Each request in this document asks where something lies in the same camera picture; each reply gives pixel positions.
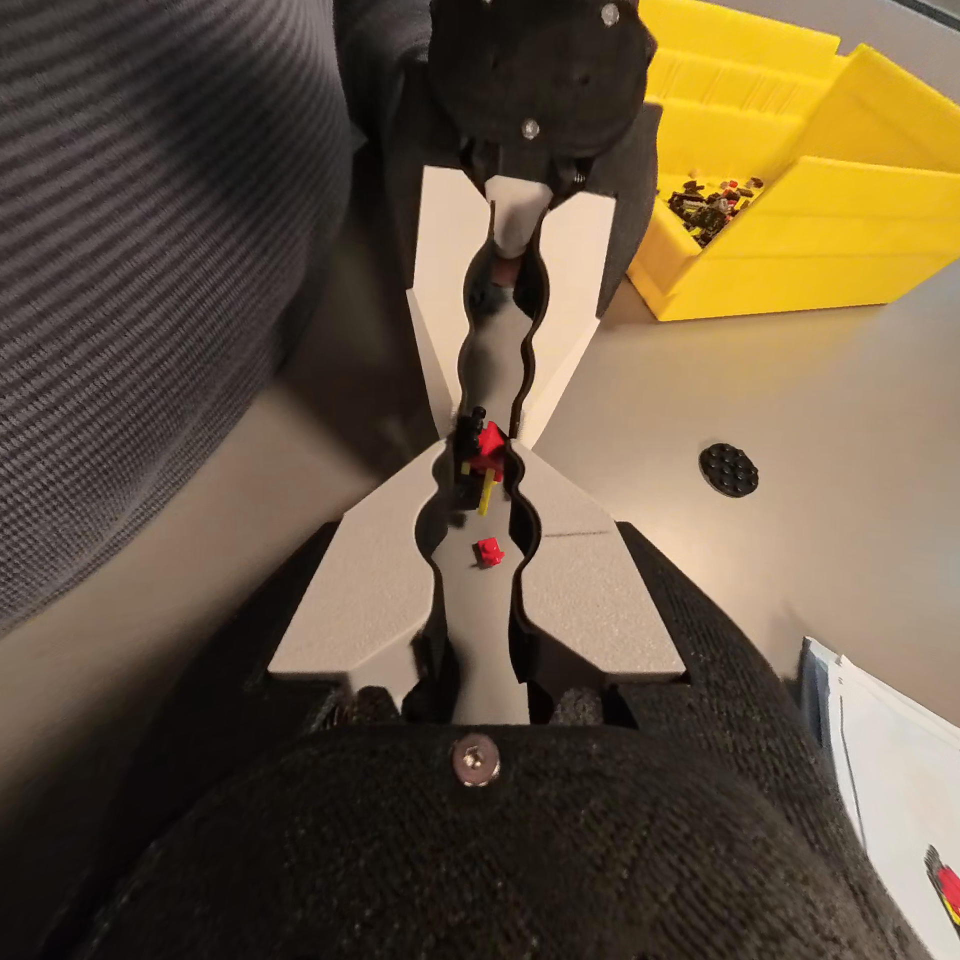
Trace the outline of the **yellow plastic bin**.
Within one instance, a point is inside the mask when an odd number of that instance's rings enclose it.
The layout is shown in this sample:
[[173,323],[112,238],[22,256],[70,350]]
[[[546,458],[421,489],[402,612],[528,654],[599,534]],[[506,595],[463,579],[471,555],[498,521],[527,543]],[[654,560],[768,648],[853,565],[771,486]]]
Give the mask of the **yellow plastic bin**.
[[[662,322],[889,304],[959,250],[958,103],[874,48],[707,2],[638,2],[658,42],[658,196],[628,277]],[[760,177],[706,248],[691,170]]]

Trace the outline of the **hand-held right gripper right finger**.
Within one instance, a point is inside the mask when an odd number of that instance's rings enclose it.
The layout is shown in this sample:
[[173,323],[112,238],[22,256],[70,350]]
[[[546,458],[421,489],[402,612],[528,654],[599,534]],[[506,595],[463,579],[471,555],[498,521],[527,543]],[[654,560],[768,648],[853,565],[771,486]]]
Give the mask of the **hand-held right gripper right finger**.
[[518,575],[519,622],[538,685],[680,678],[685,666],[614,518],[516,442],[518,502],[533,545]]

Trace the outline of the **red yellow lego model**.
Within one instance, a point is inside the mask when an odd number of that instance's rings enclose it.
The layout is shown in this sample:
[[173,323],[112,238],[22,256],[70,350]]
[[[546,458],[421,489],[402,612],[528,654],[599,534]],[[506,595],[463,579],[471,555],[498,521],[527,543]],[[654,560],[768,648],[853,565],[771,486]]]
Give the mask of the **red yellow lego model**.
[[453,480],[458,503],[486,517],[494,493],[503,483],[508,442],[482,406],[457,418],[453,441]]

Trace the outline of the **pile of loose lego pieces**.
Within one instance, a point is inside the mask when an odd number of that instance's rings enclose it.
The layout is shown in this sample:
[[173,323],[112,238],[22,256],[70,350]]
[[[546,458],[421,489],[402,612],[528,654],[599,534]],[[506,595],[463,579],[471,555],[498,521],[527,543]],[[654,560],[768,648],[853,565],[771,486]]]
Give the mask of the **pile of loose lego pieces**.
[[668,210],[705,249],[762,196],[768,182],[759,177],[715,179],[691,170],[666,199]]

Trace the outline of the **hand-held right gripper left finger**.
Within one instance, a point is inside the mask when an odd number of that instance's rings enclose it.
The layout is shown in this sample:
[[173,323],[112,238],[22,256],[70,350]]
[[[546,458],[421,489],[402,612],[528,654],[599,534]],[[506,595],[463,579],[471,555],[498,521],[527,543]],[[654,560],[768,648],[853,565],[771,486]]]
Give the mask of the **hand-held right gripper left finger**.
[[342,516],[272,655],[271,676],[351,692],[414,689],[414,640],[435,588],[416,524],[438,493],[434,467],[446,447],[435,441]]

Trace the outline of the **person's grey sweater torso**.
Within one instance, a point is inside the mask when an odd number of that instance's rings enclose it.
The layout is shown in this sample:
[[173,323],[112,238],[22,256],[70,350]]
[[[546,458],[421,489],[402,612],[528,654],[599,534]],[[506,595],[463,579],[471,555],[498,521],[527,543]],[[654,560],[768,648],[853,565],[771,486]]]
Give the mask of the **person's grey sweater torso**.
[[126,545],[340,226],[331,2],[2,2],[2,632]]

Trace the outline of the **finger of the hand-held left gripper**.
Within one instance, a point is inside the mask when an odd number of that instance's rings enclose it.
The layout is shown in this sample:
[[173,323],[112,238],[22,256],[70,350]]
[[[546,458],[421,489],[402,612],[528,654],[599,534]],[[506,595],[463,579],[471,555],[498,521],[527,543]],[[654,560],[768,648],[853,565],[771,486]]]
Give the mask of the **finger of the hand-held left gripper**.
[[542,217],[533,260],[534,318],[521,346],[523,385],[510,435],[543,434],[599,325],[599,296],[617,202],[581,192]]
[[463,398],[460,357],[471,331],[468,274],[487,245],[492,213],[462,170],[424,167],[406,296],[431,416],[442,439],[450,436]]

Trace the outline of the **open instruction booklet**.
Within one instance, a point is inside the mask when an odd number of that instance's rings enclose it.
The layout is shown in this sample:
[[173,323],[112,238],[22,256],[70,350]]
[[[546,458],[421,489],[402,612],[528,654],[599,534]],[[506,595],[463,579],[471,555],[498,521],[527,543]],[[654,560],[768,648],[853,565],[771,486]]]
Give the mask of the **open instruction booklet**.
[[813,637],[800,709],[870,864],[933,958],[959,957],[959,730]]

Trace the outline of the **round black lego plate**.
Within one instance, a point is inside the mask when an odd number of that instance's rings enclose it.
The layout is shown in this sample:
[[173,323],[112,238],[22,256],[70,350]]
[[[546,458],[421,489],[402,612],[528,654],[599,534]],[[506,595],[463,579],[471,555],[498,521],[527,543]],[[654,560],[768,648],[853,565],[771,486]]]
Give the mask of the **round black lego plate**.
[[718,494],[732,499],[746,498],[757,491],[760,473],[742,449],[717,441],[704,448],[698,458],[703,479]]

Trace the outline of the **person's left forearm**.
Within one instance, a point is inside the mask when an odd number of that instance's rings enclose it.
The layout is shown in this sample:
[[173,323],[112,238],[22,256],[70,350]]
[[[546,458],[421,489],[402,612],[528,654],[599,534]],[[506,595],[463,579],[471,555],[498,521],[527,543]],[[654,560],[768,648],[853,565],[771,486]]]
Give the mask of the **person's left forearm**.
[[428,1],[335,1],[333,29],[351,124],[381,145],[402,94],[406,68],[426,57]]

